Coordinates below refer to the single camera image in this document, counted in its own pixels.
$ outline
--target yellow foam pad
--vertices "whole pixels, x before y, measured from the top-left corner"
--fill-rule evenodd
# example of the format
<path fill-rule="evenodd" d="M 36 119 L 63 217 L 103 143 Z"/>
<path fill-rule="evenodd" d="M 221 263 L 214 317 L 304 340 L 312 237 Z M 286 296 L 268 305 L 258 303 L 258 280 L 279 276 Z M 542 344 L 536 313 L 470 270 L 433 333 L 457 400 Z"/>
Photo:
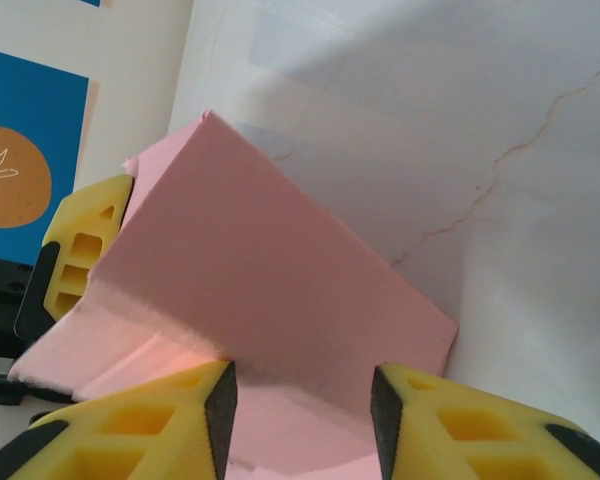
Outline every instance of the yellow foam pad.
<path fill-rule="evenodd" d="M 236 395 L 234 365 L 218 361 L 57 410 L 30 429 L 69 426 L 10 478 L 224 478 Z"/>
<path fill-rule="evenodd" d="M 382 383 L 389 391 L 382 393 Z M 395 458 L 380 452 L 381 463 L 394 462 L 395 480 L 599 478 L 545 430 L 557 424 L 582 431 L 561 417 L 395 364 L 376 371 L 378 393 L 372 411 L 379 449 L 393 448 L 389 437 L 397 434 Z M 399 405 L 397 419 L 391 403 Z"/>
<path fill-rule="evenodd" d="M 84 295 L 87 274 L 107 251 L 118 232 L 131 194 L 133 177 L 118 175 L 65 197 L 47 229 L 42 245 L 60 244 L 60 253 L 44 300 L 59 320 Z"/>

